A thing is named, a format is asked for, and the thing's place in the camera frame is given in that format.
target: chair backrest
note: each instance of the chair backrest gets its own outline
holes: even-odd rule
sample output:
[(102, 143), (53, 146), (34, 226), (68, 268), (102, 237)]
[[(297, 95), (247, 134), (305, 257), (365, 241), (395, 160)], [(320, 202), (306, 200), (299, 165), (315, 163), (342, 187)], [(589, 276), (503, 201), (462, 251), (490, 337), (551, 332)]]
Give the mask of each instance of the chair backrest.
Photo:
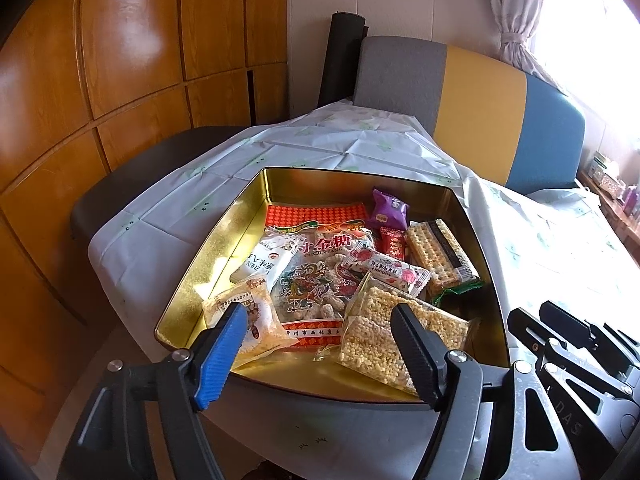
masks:
[(365, 38), (353, 103), (415, 116), (460, 164), (519, 193), (574, 186), (581, 111), (498, 60), (415, 38)]

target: wooden wardrobe door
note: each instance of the wooden wardrobe door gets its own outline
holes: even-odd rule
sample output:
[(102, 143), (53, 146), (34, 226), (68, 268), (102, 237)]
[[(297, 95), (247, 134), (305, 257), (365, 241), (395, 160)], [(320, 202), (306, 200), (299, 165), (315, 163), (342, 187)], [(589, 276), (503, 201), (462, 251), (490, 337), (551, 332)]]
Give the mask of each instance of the wooden wardrobe door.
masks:
[(245, 70), (216, 74), (187, 86), (193, 126), (250, 126)]
[(287, 0), (246, 0), (248, 66), (287, 60)]
[(114, 313), (86, 251), (72, 239), (71, 209), (106, 170), (94, 131), (51, 153), (17, 187), (0, 198), (11, 227), (38, 268), (91, 328), (110, 330)]
[(181, 0), (187, 79), (244, 67), (244, 0)]
[(255, 120), (258, 124), (285, 121), (287, 103), (287, 64), (256, 66), (254, 71)]
[(89, 118), (76, 0), (35, 0), (0, 50), (0, 189)]
[(0, 424), (33, 461), (99, 342), (58, 302), (0, 222)]
[(115, 170), (157, 142), (191, 127), (184, 88), (162, 92), (98, 126), (109, 166)]
[(177, 0), (81, 0), (81, 15), (96, 117), (182, 80)]

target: bright window light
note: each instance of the bright window light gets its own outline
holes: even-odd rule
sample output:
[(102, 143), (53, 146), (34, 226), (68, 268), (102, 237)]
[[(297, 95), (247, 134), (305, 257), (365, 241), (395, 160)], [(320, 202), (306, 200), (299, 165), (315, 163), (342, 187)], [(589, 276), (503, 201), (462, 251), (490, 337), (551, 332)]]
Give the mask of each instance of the bright window light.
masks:
[(544, 0), (532, 52), (572, 95), (640, 139), (640, 24), (623, 0)]

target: snack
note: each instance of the snack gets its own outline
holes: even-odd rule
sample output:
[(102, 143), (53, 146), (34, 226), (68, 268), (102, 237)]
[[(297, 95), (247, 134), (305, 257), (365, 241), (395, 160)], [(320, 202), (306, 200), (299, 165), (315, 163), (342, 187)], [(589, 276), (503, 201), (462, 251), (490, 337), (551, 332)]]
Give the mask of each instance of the snack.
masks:
[(397, 229), (381, 227), (380, 237), (382, 239), (382, 250), (380, 252), (404, 262), (404, 252), (406, 249), (404, 233)]
[(242, 280), (229, 290), (203, 301), (202, 310), (207, 328), (214, 327), (234, 301), (246, 307), (248, 327), (232, 369), (298, 342), (296, 338), (287, 335), (278, 320), (263, 274)]
[(340, 342), (345, 304), (362, 278), (342, 263), (359, 242), (373, 248), (365, 216), (362, 204), (269, 206), (267, 223), (300, 238), (300, 250), (271, 291), (280, 321), (300, 346)]
[(391, 330), (366, 317), (354, 316), (347, 320), (338, 361), (367, 377), (415, 395)]
[(367, 210), (357, 202), (340, 206), (294, 206), (269, 204), (265, 225), (276, 227), (281, 232), (297, 232), (319, 225), (341, 224), (358, 221), (364, 226)]
[(236, 283), (256, 272), (262, 272), (267, 279), (267, 289), (271, 292), (276, 280), (289, 265), (299, 247), (299, 238), (267, 227), (258, 244), (242, 265), (233, 272), (230, 280)]
[(347, 307), (338, 362), (415, 395), (415, 388), (390, 328), (391, 311), (406, 303), (420, 324), (436, 332), (449, 349), (466, 344), (472, 323), (386, 285), (370, 274)]
[(378, 189), (373, 190), (373, 200), (376, 205), (369, 217), (368, 225), (374, 228), (389, 227), (406, 231), (407, 204), (399, 198), (383, 193)]
[(431, 273), (391, 256), (379, 253), (359, 242), (344, 263), (356, 272), (371, 272), (374, 277), (400, 290), (417, 296), (429, 281)]
[(299, 253), (276, 282), (272, 298), (278, 318), (300, 346), (340, 342), (344, 309), (361, 279), (340, 264), (345, 258)]
[(431, 271), (427, 292), (438, 303), (446, 292), (461, 294), (483, 285), (465, 251), (440, 219), (412, 223), (406, 241), (415, 261)]
[(364, 316), (383, 328), (391, 328), (391, 311), (398, 303), (406, 303), (420, 324), (437, 333), (450, 350), (463, 349), (473, 322), (397, 290), (368, 274), (347, 307), (346, 315)]

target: wooden cabinet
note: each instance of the wooden cabinet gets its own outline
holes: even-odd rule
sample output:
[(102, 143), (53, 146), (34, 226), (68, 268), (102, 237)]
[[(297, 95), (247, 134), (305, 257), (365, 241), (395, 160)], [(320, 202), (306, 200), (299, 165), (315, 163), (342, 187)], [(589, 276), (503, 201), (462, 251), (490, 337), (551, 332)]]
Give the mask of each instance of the wooden cabinet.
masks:
[(34, 0), (0, 48), (0, 425), (30, 462), (116, 322), (74, 203), (192, 126), (285, 119), (286, 3)]
[(112, 170), (162, 139), (191, 127), (184, 88), (178, 86), (141, 102), (98, 126)]
[(95, 344), (53, 296), (3, 222), (0, 253), (0, 424), (35, 459)]
[(255, 121), (257, 124), (278, 123), (287, 119), (287, 64), (257, 66), (254, 72)]
[(81, 16), (96, 117), (182, 80), (177, 0), (81, 0)]
[(193, 126), (250, 126), (245, 70), (213, 75), (187, 86)]
[(0, 198), (34, 263), (68, 307), (96, 329), (113, 314), (84, 249), (71, 237), (69, 215), (76, 200), (105, 174), (94, 132), (88, 131), (51, 153)]
[(244, 67), (244, 0), (180, 0), (187, 79)]
[(75, 0), (35, 0), (0, 50), (0, 189), (89, 121)]
[(246, 0), (247, 65), (287, 60), (287, 0)]

